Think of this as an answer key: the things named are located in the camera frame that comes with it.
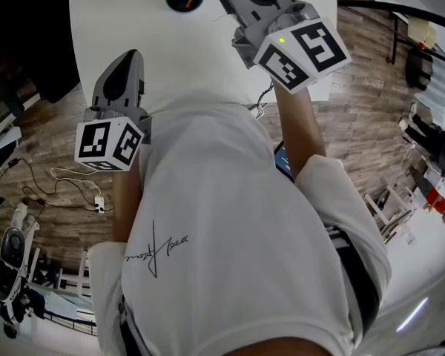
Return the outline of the black office chair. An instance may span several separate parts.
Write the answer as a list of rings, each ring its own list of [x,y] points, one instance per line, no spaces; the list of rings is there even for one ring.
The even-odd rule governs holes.
[[[69,0],[0,0],[0,52],[16,57],[43,99],[65,97],[80,82]]]

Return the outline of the black round stool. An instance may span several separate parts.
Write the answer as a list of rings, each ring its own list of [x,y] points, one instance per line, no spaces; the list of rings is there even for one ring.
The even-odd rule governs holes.
[[[405,80],[410,88],[417,88],[420,91],[425,91],[431,81],[432,74],[427,73],[423,67],[431,67],[432,57],[417,49],[412,48],[407,55],[405,65]]]

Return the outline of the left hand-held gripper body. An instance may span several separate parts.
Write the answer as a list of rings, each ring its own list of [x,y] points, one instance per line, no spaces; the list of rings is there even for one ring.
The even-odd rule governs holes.
[[[152,117],[138,110],[134,119],[98,106],[85,111],[76,129],[74,160],[98,172],[131,169],[140,145],[151,143]]]

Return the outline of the person's left forearm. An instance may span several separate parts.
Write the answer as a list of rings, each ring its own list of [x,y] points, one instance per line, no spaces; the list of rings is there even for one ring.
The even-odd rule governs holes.
[[[113,240],[126,243],[143,195],[140,153],[137,151],[131,169],[113,175]]]

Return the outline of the cream plastic container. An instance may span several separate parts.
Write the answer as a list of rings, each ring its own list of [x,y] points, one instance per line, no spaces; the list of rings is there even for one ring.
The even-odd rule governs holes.
[[[424,48],[432,49],[436,43],[437,30],[427,20],[410,16],[408,21],[408,37]]]

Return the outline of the person's white t-shirt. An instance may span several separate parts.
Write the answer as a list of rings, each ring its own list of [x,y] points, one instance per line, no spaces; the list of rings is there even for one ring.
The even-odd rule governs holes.
[[[129,240],[89,252],[105,356],[220,356],[309,340],[351,356],[391,277],[383,239],[341,163],[294,182],[233,103],[154,116]]]

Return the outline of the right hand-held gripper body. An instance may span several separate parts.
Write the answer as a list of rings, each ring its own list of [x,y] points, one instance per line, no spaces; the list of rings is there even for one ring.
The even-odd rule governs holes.
[[[331,20],[304,1],[238,27],[232,46],[247,68],[260,67],[291,95],[351,62]]]

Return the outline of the black metal frame table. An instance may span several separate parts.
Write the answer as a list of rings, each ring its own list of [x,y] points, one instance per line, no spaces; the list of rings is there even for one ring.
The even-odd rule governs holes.
[[[434,13],[429,13],[425,10],[420,10],[418,8],[413,7],[407,7],[401,4],[394,4],[394,3],[388,3],[388,2],[381,2],[381,1],[363,1],[363,0],[337,0],[337,6],[343,10],[346,10],[350,13],[354,13],[364,19],[367,19],[368,21],[375,23],[376,25],[382,27],[385,30],[388,30],[390,33],[393,34],[393,42],[392,42],[392,55],[391,57],[387,57],[386,61],[390,62],[392,65],[395,63],[395,59],[397,56],[397,46],[398,44],[406,45],[411,48],[416,49],[419,53],[426,54],[431,57],[435,57],[436,59],[441,60],[445,63],[445,56],[442,56],[441,54],[437,53],[436,51],[429,50],[425,47],[421,47],[418,43],[415,43],[408,39],[407,36],[403,35],[398,31],[398,22],[399,17],[397,16],[397,13],[416,13],[416,14],[427,14],[428,17],[430,17],[431,21],[434,23],[438,23],[440,21],[440,24],[443,24],[445,22],[445,18],[443,16],[435,15]],[[371,9],[371,10],[384,10],[387,13],[389,13],[389,16],[392,16],[394,18],[394,27],[390,27],[386,24],[383,24],[382,22],[379,22],[376,19],[373,19],[370,16],[367,16],[365,13],[362,13],[358,10],[355,10],[355,7],[363,8],[363,9]]]

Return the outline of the white metal rack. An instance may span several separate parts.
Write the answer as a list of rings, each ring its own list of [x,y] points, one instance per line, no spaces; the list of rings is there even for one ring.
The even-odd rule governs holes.
[[[396,187],[396,184],[387,184],[377,198],[369,194],[363,196],[385,245],[395,237],[406,236],[411,232],[408,221],[418,209],[413,191],[405,185],[403,189],[406,195],[400,195]]]

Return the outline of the phone with lit screen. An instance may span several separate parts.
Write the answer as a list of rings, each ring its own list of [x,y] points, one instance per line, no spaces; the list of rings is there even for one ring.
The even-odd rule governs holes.
[[[291,174],[291,169],[289,166],[288,157],[286,154],[286,150],[284,147],[284,142],[281,142],[274,150],[274,161],[275,166],[279,172],[281,172],[286,178],[288,178],[291,182],[294,182],[294,179]]]

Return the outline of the pale corrugated sheet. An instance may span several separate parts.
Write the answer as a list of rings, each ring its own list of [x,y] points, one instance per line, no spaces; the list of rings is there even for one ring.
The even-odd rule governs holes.
[[[445,62],[432,58],[431,79],[426,90],[415,94],[415,98],[430,110],[432,121],[445,129]]]

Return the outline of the person's right forearm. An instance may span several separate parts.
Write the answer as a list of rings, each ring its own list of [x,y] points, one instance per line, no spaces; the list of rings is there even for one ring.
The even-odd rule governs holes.
[[[273,84],[289,167],[296,179],[311,157],[326,156],[326,147],[308,89],[290,94]]]

